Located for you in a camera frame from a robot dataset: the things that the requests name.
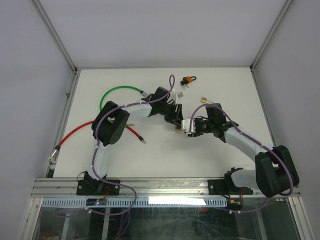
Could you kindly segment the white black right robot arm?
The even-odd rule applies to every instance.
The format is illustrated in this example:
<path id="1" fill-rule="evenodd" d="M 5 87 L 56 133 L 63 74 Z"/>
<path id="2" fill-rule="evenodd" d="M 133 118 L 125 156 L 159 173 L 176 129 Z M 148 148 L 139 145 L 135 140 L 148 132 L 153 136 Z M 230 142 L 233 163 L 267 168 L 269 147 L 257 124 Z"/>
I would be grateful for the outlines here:
<path id="1" fill-rule="evenodd" d="M 243 167 L 227 171 L 223 187 L 230 194 L 241 188 L 257 189 L 268 198 L 276 195 L 290 196 L 300 180 L 291 154 L 283 145 L 268 145 L 244 131 L 218 103 L 205 103 L 207 117 L 197 118 L 194 114 L 187 118 L 182 128 L 190 137 L 213 134 L 223 143 L 229 144 L 254 163 L 254 169 Z"/>

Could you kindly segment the small brass long-shackle padlock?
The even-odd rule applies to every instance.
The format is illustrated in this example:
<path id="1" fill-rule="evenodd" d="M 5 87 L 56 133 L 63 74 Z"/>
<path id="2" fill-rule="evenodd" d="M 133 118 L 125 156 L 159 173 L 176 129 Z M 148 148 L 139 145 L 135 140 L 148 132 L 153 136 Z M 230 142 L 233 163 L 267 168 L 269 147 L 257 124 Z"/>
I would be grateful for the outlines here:
<path id="1" fill-rule="evenodd" d="M 201 100 L 200 100 L 201 103 L 204 103 L 204 104 L 213 104 L 214 102 L 208 100 L 207 98 L 205 97 L 202 97 Z"/>

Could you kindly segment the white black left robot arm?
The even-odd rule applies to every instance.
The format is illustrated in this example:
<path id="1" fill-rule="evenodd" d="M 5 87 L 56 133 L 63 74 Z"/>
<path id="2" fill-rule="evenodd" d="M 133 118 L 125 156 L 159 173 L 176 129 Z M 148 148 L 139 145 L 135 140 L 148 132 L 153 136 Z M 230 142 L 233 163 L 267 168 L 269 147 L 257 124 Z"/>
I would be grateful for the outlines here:
<path id="1" fill-rule="evenodd" d="M 118 196 L 125 185 L 120 180 L 107 179 L 107 163 L 112 145 L 117 143 L 125 130 L 128 120 L 147 118 L 157 114 L 164 116 L 167 123 L 180 126 L 183 120 L 182 104 L 170 99 L 170 91 L 158 87 L 155 93 L 139 102 L 118 105 L 108 101 L 93 121 L 91 129 L 96 140 L 90 167 L 83 179 L 77 180 L 78 196 Z"/>

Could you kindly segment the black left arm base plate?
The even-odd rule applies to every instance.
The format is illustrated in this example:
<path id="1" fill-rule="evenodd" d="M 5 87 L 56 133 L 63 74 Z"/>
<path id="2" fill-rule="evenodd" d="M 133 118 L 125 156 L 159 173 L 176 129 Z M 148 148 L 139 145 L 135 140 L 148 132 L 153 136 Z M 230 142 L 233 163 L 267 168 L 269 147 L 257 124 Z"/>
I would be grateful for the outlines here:
<path id="1" fill-rule="evenodd" d="M 103 182 L 101 180 L 79 180 L 76 190 L 77 196 L 118 196 L 120 186 Z"/>

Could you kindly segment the large brass padlock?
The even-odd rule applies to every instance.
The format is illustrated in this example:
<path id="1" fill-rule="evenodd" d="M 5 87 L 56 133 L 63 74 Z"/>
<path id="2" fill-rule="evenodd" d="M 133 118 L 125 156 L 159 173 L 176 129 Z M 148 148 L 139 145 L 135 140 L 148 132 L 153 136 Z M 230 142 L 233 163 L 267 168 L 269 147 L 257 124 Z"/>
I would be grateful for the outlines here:
<path id="1" fill-rule="evenodd" d="M 184 130 L 182 129 L 181 126 L 176 126 L 176 127 L 174 128 L 174 130 L 175 130 L 177 133 L 183 133 L 183 132 L 184 132 Z"/>

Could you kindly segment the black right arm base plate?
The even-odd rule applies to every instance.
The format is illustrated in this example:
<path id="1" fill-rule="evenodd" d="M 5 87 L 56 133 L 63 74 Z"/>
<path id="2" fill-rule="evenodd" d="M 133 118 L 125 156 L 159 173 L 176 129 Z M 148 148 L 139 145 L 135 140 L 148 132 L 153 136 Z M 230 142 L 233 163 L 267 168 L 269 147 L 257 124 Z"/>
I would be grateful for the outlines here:
<path id="1" fill-rule="evenodd" d="M 209 179 L 207 181 L 208 194 L 219 195 L 219 196 L 229 196 L 230 188 L 224 179 Z"/>

